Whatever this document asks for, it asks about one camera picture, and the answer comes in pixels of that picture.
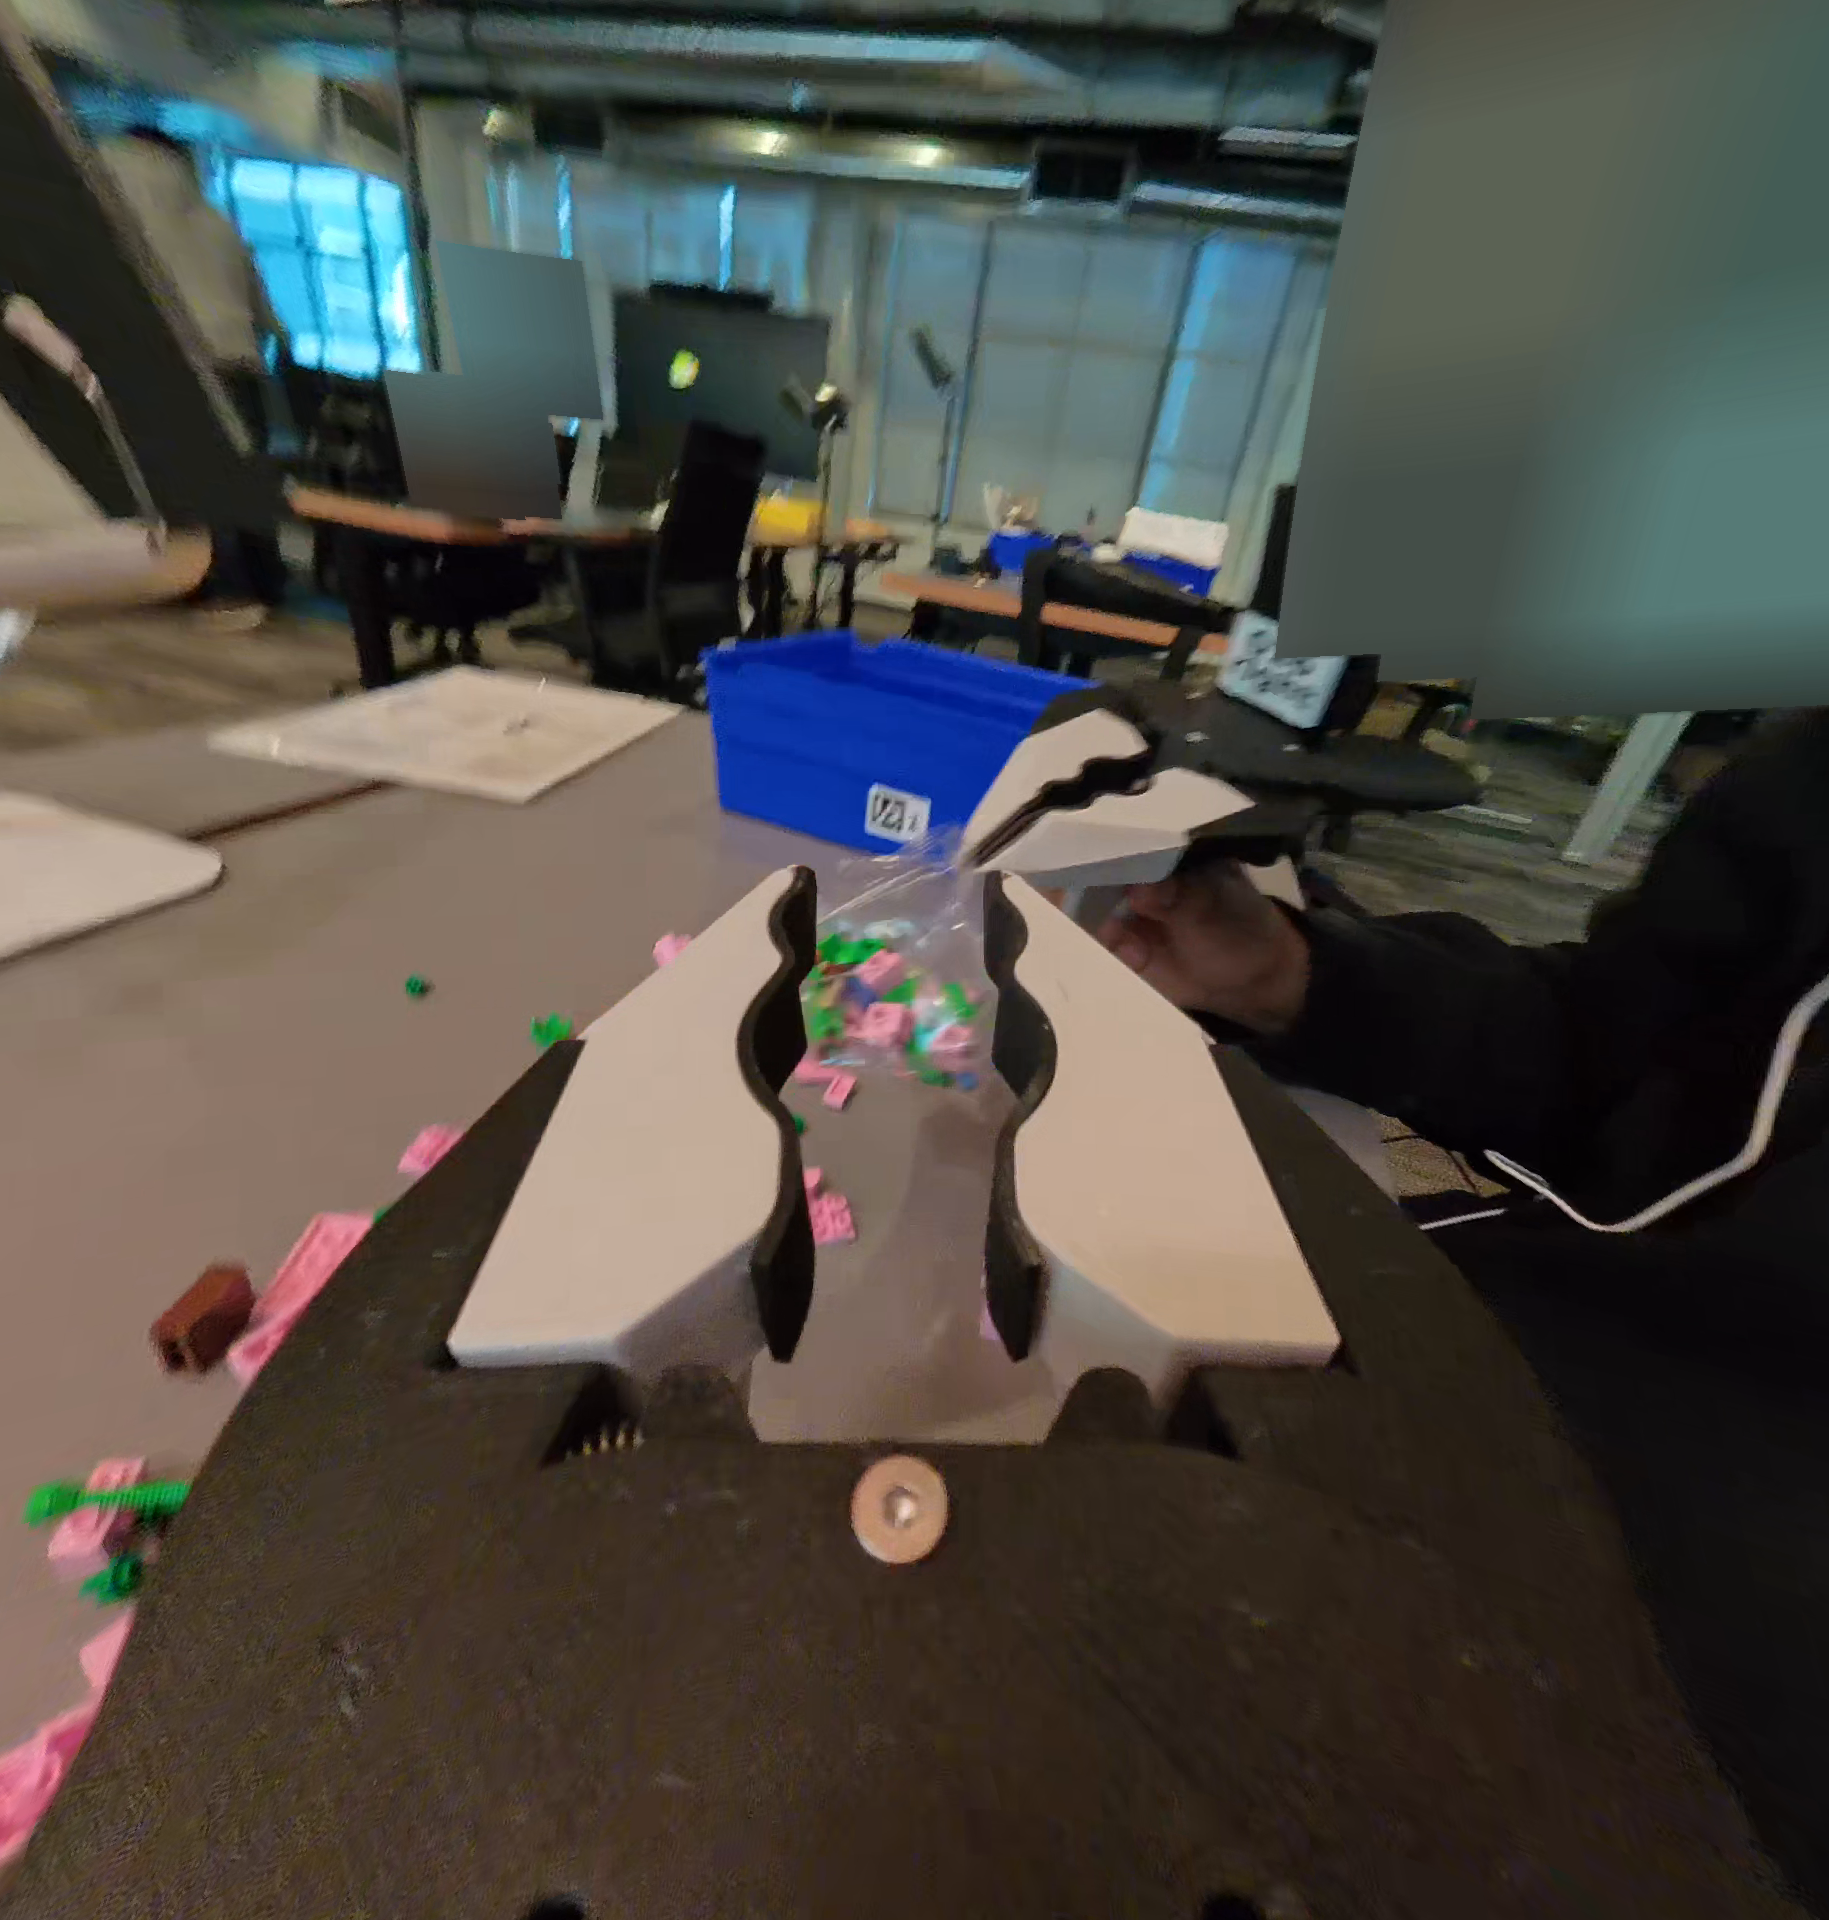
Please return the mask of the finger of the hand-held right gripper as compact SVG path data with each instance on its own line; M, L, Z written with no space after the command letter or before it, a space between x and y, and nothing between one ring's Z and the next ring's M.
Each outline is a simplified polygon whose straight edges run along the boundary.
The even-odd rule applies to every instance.
M960 860L991 860L1042 810L1126 791L1154 758L1154 742L1112 708L1084 708L1029 731L960 833Z
M985 868L1039 889L1091 889L1173 878L1184 853L1224 827L1247 830L1256 800L1188 770L1164 770L1136 791L1048 806Z

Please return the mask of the black computer monitor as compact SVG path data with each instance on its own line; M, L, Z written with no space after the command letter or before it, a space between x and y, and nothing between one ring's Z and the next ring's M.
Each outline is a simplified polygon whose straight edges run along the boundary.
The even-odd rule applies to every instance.
M819 438L788 404L828 376L829 321L733 302L613 298L613 420L606 438L671 459L693 422L757 438L768 472L811 477Z

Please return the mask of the person's right forearm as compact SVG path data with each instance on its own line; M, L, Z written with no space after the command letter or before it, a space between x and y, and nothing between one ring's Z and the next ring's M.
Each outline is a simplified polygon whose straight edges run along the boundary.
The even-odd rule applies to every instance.
M1250 1043L1278 1078L1630 1220L1721 1176L1829 1150L1829 847L1691 833L1584 937L1452 914L1307 912L1309 998Z

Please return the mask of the green ribbed rod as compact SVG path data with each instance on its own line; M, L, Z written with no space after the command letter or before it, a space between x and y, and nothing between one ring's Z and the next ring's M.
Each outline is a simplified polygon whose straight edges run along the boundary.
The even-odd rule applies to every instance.
M162 1523L173 1521L185 1509L190 1494L191 1482L188 1479L137 1479L122 1485L53 1479L26 1497L25 1523L31 1528L58 1524L86 1511L122 1514L135 1518L135 1523Z

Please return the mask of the white board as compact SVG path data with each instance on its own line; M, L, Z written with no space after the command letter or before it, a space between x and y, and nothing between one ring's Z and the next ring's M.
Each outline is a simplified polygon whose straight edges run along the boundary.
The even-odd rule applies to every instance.
M39 611L139 601L165 563L167 538L143 522L0 527L0 670ZM173 834L0 791L0 963L206 894L222 870Z

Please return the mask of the pile of small toy bricks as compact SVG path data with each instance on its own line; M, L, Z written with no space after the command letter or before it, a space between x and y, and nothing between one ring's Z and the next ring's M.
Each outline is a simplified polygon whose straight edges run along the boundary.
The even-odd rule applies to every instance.
M793 955L793 960L788 960L783 967L780 963L773 979L765 981L765 985L773 985L781 995L781 1058L788 1070L803 1058L805 1051L805 1040L801 1039L803 1020L798 990L814 956L812 914L807 919L805 948L797 944ZM781 1173L781 1198L801 1202L801 1207L793 1211L798 1225L805 1223L811 1211L822 1207L819 1198L811 1198L819 1183L819 1173L807 1171L803 1176L798 1171L798 1153L791 1146L788 1153L793 1153L793 1162L788 1165L797 1171ZM302 1239L278 1267L276 1279L256 1297L254 1319L246 1333L238 1337L222 1359L243 1385L252 1384L267 1361L278 1353L278 1345L302 1319L302 1310L310 1310L334 1274L346 1268L352 1251L370 1235L371 1225L373 1217L361 1214L324 1214L308 1225ZM797 1306L783 1304L774 1306L774 1311L761 1310L768 1313L768 1321L761 1323L757 1333L726 1331L720 1336L726 1342L725 1351L728 1355L728 1371L743 1359L757 1355L763 1342L765 1351L780 1359L793 1355L801 1328L805 1327L805 1300L811 1297L812 1279L812 1239L807 1241L805 1258L807 1281L801 1283L801 1288L793 1288L798 1297ZM149 1479L147 1468L149 1466L143 1457L118 1457L98 1462L85 1476L85 1482L122 1485ZM69 1706L64 1715L44 1721L37 1734L0 1754L0 1868L25 1850L40 1812L46 1812L46 1808L53 1804L68 1765L86 1739L91 1720L97 1717L100 1698L109 1688L122 1636L131 1624L131 1602L139 1595L139 1585L152 1565L149 1537L160 1533L167 1523L170 1521L135 1523L135 1518L122 1514L81 1511L58 1524L37 1528L44 1530L53 1542L46 1548L50 1565L64 1582L79 1579L81 1591L97 1607L111 1611L111 1624L98 1629L98 1637L91 1639L79 1655L81 1675L88 1688L86 1699L77 1706Z

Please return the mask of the printed instruction sheet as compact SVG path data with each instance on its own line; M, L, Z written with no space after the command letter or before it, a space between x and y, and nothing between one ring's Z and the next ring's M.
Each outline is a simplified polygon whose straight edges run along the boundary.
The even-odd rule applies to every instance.
M210 731L210 751L491 804L532 804L671 725L665 700L451 667Z

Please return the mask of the clear bag of bricks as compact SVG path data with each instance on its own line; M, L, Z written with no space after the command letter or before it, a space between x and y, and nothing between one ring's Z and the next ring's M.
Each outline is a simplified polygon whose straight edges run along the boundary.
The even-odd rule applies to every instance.
M962 860L960 833L850 853L822 880L814 956L801 987L805 1070L979 1092L995 1011L981 888Z

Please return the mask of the person's black clothed body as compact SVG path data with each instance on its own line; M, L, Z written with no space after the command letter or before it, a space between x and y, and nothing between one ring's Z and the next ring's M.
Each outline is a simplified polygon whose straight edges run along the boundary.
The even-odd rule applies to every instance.
M1760 736L1677 823L1829 847L1829 711ZM1469 1267L1607 1485L1767 1850L1829 1916L1829 1150L1620 1223L1571 1211L1480 1232Z

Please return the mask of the brown square brick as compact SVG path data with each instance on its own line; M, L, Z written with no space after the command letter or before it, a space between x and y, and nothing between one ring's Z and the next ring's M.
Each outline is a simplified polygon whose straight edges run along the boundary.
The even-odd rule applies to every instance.
M206 1267L152 1323L152 1353L162 1373L204 1376L218 1366L254 1319L256 1295L240 1264Z

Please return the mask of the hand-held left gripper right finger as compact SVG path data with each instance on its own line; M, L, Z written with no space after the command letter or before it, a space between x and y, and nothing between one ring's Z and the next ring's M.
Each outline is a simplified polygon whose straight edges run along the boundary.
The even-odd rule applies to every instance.
M1048 1368L1319 1368L1339 1333L1204 1031L1023 878L982 884L1015 1099L988 1321Z

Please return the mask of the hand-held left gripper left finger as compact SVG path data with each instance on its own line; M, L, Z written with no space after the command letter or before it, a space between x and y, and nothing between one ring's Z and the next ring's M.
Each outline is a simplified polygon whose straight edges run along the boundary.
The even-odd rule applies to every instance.
M447 1336L455 1364L797 1358L814 1239L783 1089L812 960L814 876L783 866L586 1029Z

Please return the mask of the wooden office desk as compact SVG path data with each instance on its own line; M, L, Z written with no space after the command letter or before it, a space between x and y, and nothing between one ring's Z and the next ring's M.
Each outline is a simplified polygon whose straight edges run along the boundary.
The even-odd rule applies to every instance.
M400 667L394 648L397 613L385 592L381 545L417 548L523 548L563 545L569 549L640 549L653 548L662 527L653 516L628 510L598 510L589 519L503 519L478 520L451 516L437 508L413 508L367 497L335 494L316 486L288 486L292 516L310 526L331 531L331 554L335 557L337 580L346 589L346 610L352 637L357 685L361 691L391 689L397 684ZM888 563L898 557L902 538L888 522L871 519L846 519L837 538L828 538L824 510L811 514L811 526L783 526L774 516L756 514L747 522L747 557L756 587L752 635L757 640L781 635L786 571L783 557L807 554L814 566L805 587L805 616L818 610L818 579L824 563L837 571L837 623L853 618L855 579L865 563Z

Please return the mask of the person's right hand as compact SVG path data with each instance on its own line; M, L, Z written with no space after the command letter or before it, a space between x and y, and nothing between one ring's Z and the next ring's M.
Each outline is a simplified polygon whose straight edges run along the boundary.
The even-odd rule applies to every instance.
M1275 1039L1307 1007L1307 937L1236 864L1126 889L1096 937L1188 1016Z

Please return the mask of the silver air ducts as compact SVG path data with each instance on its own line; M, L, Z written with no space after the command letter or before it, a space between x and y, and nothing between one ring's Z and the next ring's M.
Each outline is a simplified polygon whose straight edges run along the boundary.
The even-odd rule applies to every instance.
M1039 211L1330 232L1383 5L397 7L490 142Z

